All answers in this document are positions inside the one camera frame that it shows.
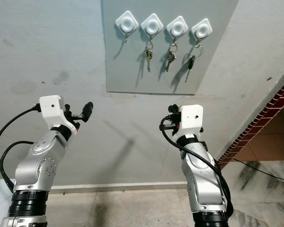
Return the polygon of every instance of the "key hook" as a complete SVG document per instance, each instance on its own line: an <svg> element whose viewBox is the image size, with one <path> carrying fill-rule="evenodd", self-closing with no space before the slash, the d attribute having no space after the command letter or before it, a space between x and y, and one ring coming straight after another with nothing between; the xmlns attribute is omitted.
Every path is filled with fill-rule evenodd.
<svg viewBox="0 0 284 227"><path fill-rule="evenodd" d="M146 28L144 28L144 31L145 33L150 37L150 43L151 43L151 40L153 39L153 37L155 37L158 33L159 33L159 29L154 33L154 34L149 34L147 31L146 31Z"/></svg>
<svg viewBox="0 0 284 227"><path fill-rule="evenodd" d="M196 57L196 59L199 58L199 57L201 57L202 54L203 54L203 47L202 47L202 45L200 44L200 42L201 42L202 40L204 40L206 37L207 37L207 36L205 36L205 37L203 37L203 38L201 38L201 39L197 39L197 43L195 44L195 48L198 49L200 52L199 52L199 55Z"/></svg>
<svg viewBox="0 0 284 227"><path fill-rule="evenodd" d="M172 32L171 32L171 30L170 30L170 35L174 38L174 41L173 41L173 43L175 43L176 42L176 40L178 39L178 38L180 38L183 34L184 34L184 30L181 32L181 34L180 35L178 35L178 36L174 36L173 34L172 34Z"/></svg>
<svg viewBox="0 0 284 227"><path fill-rule="evenodd" d="M132 30L130 30L129 32L124 31L124 30L121 28L121 24L119 25L119 27L120 27L120 30L125 33L124 42L127 43L127 37L134 31L134 26L133 26Z"/></svg>

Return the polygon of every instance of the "black connector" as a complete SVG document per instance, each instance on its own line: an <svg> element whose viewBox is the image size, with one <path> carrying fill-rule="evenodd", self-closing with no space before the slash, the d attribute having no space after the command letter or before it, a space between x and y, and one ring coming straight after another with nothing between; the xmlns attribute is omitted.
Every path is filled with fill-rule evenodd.
<svg viewBox="0 0 284 227"><path fill-rule="evenodd" d="M82 115L83 115L83 118L82 120L84 122L87 122L89 120L89 117L93 111L93 108L94 108L94 105L92 102L88 102L84 107L83 107L83 110L82 110Z"/></svg>
<svg viewBox="0 0 284 227"><path fill-rule="evenodd" d="M173 114L169 115L168 118L172 122L179 124L181 122L181 112L173 113Z"/></svg>
<svg viewBox="0 0 284 227"><path fill-rule="evenodd" d="M38 111L40 113L41 112L40 103L35 104L32 109L35 110L35 111Z"/></svg>

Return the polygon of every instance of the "silver robot arm segment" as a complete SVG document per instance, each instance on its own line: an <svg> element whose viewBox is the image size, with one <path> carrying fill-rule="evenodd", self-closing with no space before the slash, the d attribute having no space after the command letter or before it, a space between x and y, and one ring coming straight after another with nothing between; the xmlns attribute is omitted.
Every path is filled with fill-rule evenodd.
<svg viewBox="0 0 284 227"><path fill-rule="evenodd" d="M49 131L29 149L16 168L16 183L8 216L1 227L46 227L46 201L59 162L80 124L87 122L93 104L87 103L81 114L73 115L60 96L40 98L40 107Z"/></svg>
<svg viewBox="0 0 284 227"><path fill-rule="evenodd" d="M35 142L29 149L28 156L16 168L14 191L50 191L66 146L66 139L57 131L48 131Z"/></svg>
<svg viewBox="0 0 284 227"><path fill-rule="evenodd" d="M164 120L171 121L171 124L164 125ZM228 227L232 205L229 197L227 204L231 207L228 210L220 181L221 172L215 167L215 161L207 152L207 146L204 147L205 142L199 142L200 133L203 132L202 120L203 107L200 105L185 105L180 108L171 105L168 116L161 121L160 130L164 137L181 151L182 172L187 179L195 227ZM171 139L165 133L165 130L170 129L173 129Z"/></svg>

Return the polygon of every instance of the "gray wall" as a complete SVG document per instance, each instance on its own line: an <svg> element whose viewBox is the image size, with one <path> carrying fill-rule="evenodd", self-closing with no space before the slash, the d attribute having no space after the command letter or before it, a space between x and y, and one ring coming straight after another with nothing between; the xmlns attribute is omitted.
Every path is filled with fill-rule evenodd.
<svg viewBox="0 0 284 227"><path fill-rule="evenodd" d="M239 1L195 96L107 93L104 56L100 1L0 0L0 128L40 96L59 94L74 112L92 100L56 185L182 181L179 153L158 130L167 106L203 105L202 139L220 156L284 80L284 0ZM45 130L28 114L0 147ZM26 152L19 145L7 157L11 177Z"/></svg>

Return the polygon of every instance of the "marble floor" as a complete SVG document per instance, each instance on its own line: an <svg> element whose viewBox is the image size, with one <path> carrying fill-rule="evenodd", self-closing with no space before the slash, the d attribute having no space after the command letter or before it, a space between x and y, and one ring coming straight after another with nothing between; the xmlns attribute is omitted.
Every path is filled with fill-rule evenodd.
<svg viewBox="0 0 284 227"><path fill-rule="evenodd" d="M284 161L249 163L284 178ZM230 227L284 227L284 181L241 163L223 169L232 192ZM0 186L0 220L10 194ZM50 194L49 227L193 227L186 189Z"/></svg>

